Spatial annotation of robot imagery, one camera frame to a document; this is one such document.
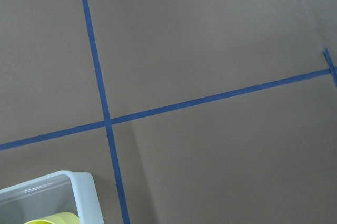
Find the yellow plastic cup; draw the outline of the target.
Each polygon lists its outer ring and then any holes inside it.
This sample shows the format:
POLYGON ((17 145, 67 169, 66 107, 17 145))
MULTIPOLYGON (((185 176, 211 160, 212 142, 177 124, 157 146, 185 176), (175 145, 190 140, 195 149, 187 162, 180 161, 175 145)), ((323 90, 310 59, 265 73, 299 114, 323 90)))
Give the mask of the yellow plastic cup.
POLYGON ((77 215, 71 212, 61 212, 54 215, 40 217, 25 224, 80 224, 80 219, 77 215))

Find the clear plastic storage box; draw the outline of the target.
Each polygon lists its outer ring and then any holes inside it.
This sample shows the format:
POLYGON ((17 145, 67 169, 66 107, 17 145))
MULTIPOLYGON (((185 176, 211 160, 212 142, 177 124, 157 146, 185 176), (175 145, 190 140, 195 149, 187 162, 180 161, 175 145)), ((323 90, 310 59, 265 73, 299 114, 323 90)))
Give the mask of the clear plastic storage box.
POLYGON ((93 177, 58 171, 1 190, 1 223, 26 223, 62 212, 80 223, 103 223, 93 177))

